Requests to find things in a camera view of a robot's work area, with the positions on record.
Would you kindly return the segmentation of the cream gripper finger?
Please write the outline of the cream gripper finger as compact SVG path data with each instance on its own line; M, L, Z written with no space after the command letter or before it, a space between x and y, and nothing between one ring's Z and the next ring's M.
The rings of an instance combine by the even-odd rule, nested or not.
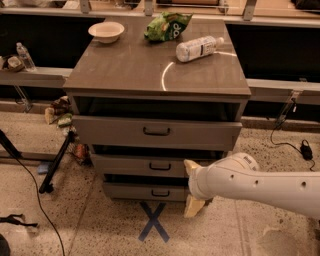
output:
M205 201L196 199L194 196L189 194L186 199L186 206L184 210L185 218L192 218L204 207Z
M200 165L192 160L185 159L183 161L186 172L188 175L191 175L194 170L200 167Z

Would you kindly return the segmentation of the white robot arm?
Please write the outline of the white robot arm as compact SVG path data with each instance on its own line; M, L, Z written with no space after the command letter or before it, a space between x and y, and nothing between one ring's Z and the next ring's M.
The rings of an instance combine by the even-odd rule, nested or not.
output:
M262 172L255 159L236 153L201 166L185 160L189 175L184 216L194 217L215 196L250 200L320 218L320 173Z

